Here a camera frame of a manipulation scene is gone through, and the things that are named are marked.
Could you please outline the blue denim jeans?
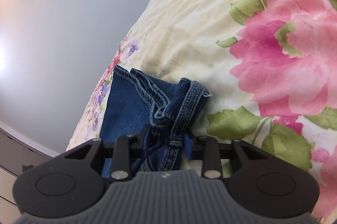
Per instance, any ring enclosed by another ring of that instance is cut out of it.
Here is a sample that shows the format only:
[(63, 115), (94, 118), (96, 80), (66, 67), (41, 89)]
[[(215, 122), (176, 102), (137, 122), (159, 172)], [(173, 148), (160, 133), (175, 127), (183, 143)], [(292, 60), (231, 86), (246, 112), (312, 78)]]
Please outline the blue denim jeans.
[(137, 135), (148, 125), (147, 156), (132, 160), (132, 173), (177, 170), (184, 134), (208, 97), (209, 91), (197, 81), (182, 78), (168, 83), (134, 68), (128, 71), (116, 66), (100, 137), (112, 143), (121, 136)]

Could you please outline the beige wardrobe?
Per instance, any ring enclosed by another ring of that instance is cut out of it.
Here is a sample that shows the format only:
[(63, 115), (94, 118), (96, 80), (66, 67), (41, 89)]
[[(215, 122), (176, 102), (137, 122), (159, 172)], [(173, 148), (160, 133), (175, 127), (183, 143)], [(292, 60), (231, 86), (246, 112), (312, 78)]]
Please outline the beige wardrobe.
[(22, 166), (37, 166), (57, 155), (1, 124), (1, 223), (12, 223), (21, 215), (12, 188), (22, 174)]

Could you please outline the floral yellow bed quilt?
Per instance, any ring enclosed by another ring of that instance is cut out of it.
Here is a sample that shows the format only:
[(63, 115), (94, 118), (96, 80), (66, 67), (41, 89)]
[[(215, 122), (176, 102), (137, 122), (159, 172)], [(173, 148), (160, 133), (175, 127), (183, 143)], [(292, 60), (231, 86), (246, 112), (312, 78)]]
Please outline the floral yellow bed quilt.
[(243, 139), (310, 172), (313, 216), (336, 221), (336, 0), (150, 0), (98, 81), (70, 142), (112, 140), (116, 85), (132, 68), (162, 87), (208, 89), (196, 135)]

